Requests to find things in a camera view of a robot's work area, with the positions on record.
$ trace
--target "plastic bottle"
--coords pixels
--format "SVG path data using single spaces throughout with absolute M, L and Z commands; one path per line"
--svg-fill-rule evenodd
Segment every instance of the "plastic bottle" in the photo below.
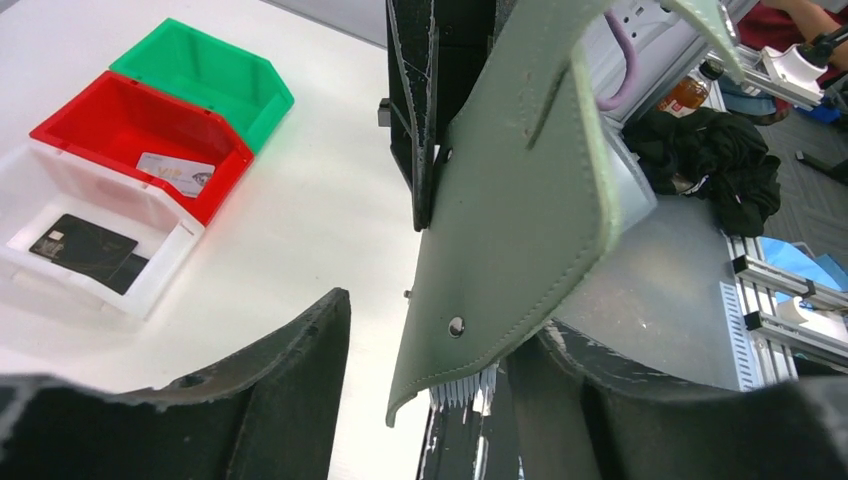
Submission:
M 710 95 L 712 83 L 724 73 L 724 67 L 712 60 L 707 60 L 698 67 L 697 71 L 689 74 L 674 87 L 663 101 L 657 105 L 657 110 L 668 112 L 675 117 L 685 117 L 697 110 Z

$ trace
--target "screw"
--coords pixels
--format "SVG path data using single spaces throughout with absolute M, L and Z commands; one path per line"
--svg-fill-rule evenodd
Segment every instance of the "screw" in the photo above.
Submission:
M 459 338 L 465 331 L 465 320 L 462 317 L 453 317 L 448 324 L 448 333 L 453 338 Z

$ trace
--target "red shirt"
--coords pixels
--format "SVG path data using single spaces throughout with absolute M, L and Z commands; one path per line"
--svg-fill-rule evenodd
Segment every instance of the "red shirt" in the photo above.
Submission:
M 839 25 L 848 23 L 848 8 L 838 14 L 827 13 Z M 739 37 L 743 45 L 755 50 L 771 47 L 785 52 L 796 43 L 806 43 L 806 39 L 788 13 L 765 7 L 761 3 L 754 5 L 748 15 L 739 22 Z M 833 65 L 828 66 L 827 73 L 819 77 L 819 85 L 840 73 L 839 69 Z

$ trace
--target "bottle cap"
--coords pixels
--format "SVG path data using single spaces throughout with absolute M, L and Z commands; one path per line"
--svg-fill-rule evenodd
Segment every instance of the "bottle cap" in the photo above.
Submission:
M 724 75 L 724 67 L 715 60 L 705 61 L 698 68 L 698 71 L 709 80 L 718 80 L 720 76 Z

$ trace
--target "person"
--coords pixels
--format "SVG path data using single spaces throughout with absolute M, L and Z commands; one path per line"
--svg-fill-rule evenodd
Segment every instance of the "person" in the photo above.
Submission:
M 739 22 L 739 40 L 754 50 L 772 47 L 783 52 L 845 24 L 848 24 L 848 8 L 831 13 L 810 0 L 761 0 Z M 826 86 L 844 71 L 848 71 L 848 42 L 834 50 L 827 73 L 818 79 L 819 85 Z M 719 86 L 727 110 L 749 118 L 756 125 L 771 125 L 789 115 L 791 105 L 771 95 L 748 95 L 725 77 Z

